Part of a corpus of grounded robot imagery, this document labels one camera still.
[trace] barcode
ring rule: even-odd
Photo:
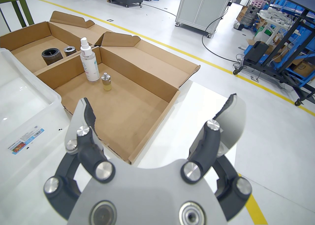
[[[34,134],[34,136],[39,135],[41,132],[42,132],[41,130],[40,130],[40,131],[37,131],[37,132]]]

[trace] white plastic bin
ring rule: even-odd
[[[0,48],[0,198],[49,153],[53,139],[69,125],[61,96],[38,79],[10,51]]]

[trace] small glass bottle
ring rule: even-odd
[[[104,90],[106,90],[106,91],[111,90],[110,75],[107,74],[106,72],[102,76],[102,83],[103,83]]]

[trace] white spray nozzle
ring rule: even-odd
[[[86,37],[83,37],[81,39],[81,51],[82,51],[83,55],[86,55],[86,56],[90,56],[92,54],[91,46],[89,46],[89,43],[88,43]]]

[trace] caster wheel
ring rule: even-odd
[[[302,104],[302,102],[301,102],[300,99],[298,99],[298,100],[294,103],[294,105],[296,105],[297,107],[298,107],[298,106],[301,106],[301,104]]]

